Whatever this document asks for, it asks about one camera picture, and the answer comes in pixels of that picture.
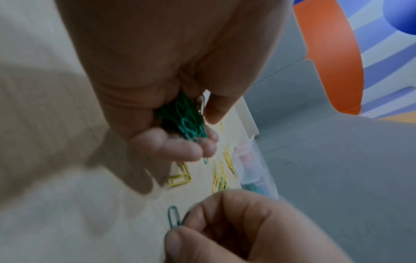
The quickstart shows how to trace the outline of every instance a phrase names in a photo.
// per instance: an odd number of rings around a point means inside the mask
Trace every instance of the bunch of green paper clips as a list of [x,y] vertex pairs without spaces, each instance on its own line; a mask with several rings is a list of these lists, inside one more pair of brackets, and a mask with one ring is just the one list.
[[166,131],[180,133],[185,139],[198,143],[197,137],[207,138],[204,118],[198,111],[197,105],[183,91],[179,91],[178,98],[155,110],[155,117],[162,119],[161,127]]

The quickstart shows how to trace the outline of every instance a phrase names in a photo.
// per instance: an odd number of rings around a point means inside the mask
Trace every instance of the small plastic container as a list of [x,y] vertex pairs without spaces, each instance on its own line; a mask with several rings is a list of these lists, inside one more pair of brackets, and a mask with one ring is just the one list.
[[276,184],[254,137],[246,144],[239,144],[233,153],[233,166],[243,189],[279,200]]

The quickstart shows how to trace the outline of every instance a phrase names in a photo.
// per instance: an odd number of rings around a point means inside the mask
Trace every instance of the hand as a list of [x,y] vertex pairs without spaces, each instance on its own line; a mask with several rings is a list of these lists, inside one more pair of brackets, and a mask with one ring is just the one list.
[[199,203],[166,235],[165,250],[174,263],[351,262],[294,207],[244,190]]
[[55,0],[109,125],[133,148],[172,161],[216,151],[173,138],[153,110],[182,89],[211,92],[217,123],[257,78],[293,0]]

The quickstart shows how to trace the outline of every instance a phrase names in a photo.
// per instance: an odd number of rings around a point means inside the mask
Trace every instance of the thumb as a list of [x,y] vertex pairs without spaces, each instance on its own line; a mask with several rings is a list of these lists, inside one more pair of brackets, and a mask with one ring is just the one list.
[[204,112],[207,122],[210,124],[217,124],[221,121],[240,97],[241,96],[223,97],[211,93]]
[[167,233],[165,251],[174,263],[246,262],[188,227],[176,227]]

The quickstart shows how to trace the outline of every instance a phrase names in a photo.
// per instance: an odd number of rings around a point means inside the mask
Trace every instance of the orange stripe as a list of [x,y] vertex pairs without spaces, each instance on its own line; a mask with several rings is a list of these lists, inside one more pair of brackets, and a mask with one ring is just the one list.
[[326,94],[340,112],[359,114],[364,89],[361,52],[336,0],[306,0],[293,7]]

